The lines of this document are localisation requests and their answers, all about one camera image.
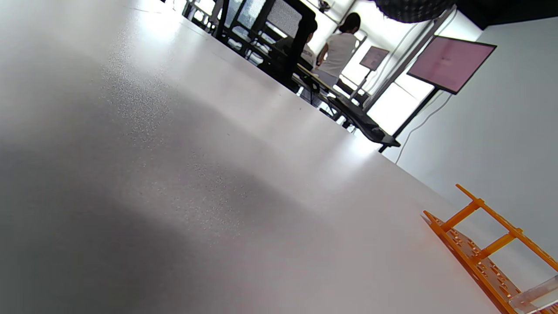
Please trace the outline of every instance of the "pink screen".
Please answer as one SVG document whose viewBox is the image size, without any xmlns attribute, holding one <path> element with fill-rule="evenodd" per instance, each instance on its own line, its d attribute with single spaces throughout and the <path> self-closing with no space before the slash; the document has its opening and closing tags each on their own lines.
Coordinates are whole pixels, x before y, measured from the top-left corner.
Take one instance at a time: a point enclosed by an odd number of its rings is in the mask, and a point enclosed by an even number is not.
<svg viewBox="0 0 558 314">
<path fill-rule="evenodd" d="M 408 73 L 457 93 L 495 48 L 435 37 Z"/>
</svg>

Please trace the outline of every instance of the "transparent plastic piece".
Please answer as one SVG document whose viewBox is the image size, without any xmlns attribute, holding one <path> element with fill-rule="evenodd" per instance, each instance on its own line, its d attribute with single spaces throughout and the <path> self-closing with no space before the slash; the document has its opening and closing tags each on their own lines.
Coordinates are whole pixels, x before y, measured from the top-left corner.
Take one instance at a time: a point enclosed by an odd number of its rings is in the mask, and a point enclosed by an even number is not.
<svg viewBox="0 0 558 314">
<path fill-rule="evenodd" d="M 537 313 L 558 303 L 558 275 L 509 299 L 519 314 Z"/>
</svg>

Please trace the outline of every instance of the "black stand pole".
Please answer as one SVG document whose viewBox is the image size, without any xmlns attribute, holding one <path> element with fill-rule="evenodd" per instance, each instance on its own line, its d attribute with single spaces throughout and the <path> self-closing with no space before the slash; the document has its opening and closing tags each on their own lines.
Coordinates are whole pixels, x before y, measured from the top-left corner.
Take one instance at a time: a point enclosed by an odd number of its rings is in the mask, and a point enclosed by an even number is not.
<svg viewBox="0 0 558 314">
<path fill-rule="evenodd" d="M 405 127 L 407 127 L 407 125 L 409 123 L 411 123 L 411 121 L 419 114 L 419 112 L 421 112 L 421 110 L 428 104 L 429 101 L 432 100 L 432 98 L 434 96 L 436 96 L 436 94 L 438 94 L 438 92 L 440 91 L 440 89 L 438 87 L 435 87 L 427 96 L 426 98 L 424 98 L 424 100 L 418 104 L 418 107 L 413 111 L 413 113 L 409 116 L 409 118 L 407 118 L 407 120 L 405 120 L 405 122 L 403 122 L 403 124 L 397 129 L 397 131 L 395 131 L 395 133 L 393 134 L 393 138 L 396 139 L 399 134 L 401 134 L 401 132 L 403 132 L 403 130 L 405 129 Z M 387 148 L 387 146 L 382 146 L 382 148 L 380 148 L 379 152 L 382 153 L 383 151 L 385 151 Z"/>
</svg>

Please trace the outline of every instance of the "dark hair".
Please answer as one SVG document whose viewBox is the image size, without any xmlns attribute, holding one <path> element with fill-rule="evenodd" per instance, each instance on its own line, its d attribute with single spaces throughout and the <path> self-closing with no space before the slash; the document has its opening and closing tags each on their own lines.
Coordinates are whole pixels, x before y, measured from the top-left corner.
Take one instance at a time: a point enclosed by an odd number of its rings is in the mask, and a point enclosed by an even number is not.
<svg viewBox="0 0 558 314">
<path fill-rule="evenodd" d="M 318 29 L 318 22 L 316 20 L 312 20 L 308 23 L 308 34 L 315 32 Z M 302 20 L 299 22 L 299 27 L 302 27 Z"/>
<path fill-rule="evenodd" d="M 360 15 L 358 15 L 358 13 L 356 12 L 353 12 L 347 15 L 347 17 L 345 18 L 345 22 L 343 22 L 343 25 L 339 26 L 339 31 L 342 33 L 346 33 L 355 28 L 357 30 L 360 28 Z"/>
<path fill-rule="evenodd" d="M 316 20 L 312 20 L 310 22 L 310 24 L 308 24 L 308 27 L 309 27 L 308 30 L 310 31 L 310 33 L 313 33 L 318 29 L 318 22 L 316 22 Z"/>
</svg>

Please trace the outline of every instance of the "ceiling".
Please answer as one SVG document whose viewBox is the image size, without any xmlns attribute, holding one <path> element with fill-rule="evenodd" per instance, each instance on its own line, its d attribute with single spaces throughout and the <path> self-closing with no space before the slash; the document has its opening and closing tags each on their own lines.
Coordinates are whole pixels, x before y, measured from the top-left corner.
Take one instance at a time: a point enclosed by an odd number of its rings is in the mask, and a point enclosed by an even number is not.
<svg viewBox="0 0 558 314">
<path fill-rule="evenodd" d="M 557 0 L 458 0 L 457 5 L 481 29 L 558 16 Z"/>
</svg>

